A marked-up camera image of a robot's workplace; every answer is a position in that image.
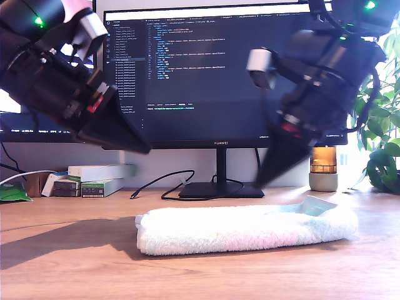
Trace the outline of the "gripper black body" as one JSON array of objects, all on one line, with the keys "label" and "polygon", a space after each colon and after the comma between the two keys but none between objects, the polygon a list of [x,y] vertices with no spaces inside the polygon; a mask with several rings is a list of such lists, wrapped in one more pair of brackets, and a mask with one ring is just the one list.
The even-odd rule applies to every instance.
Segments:
[{"label": "gripper black body", "polygon": [[314,76],[282,73],[294,84],[285,92],[274,125],[276,144],[346,144],[347,114],[355,87],[333,73]]},{"label": "gripper black body", "polygon": [[6,51],[6,92],[19,104],[47,115],[76,135],[86,108],[107,89],[100,70],[71,66],[60,55],[32,47]]}]

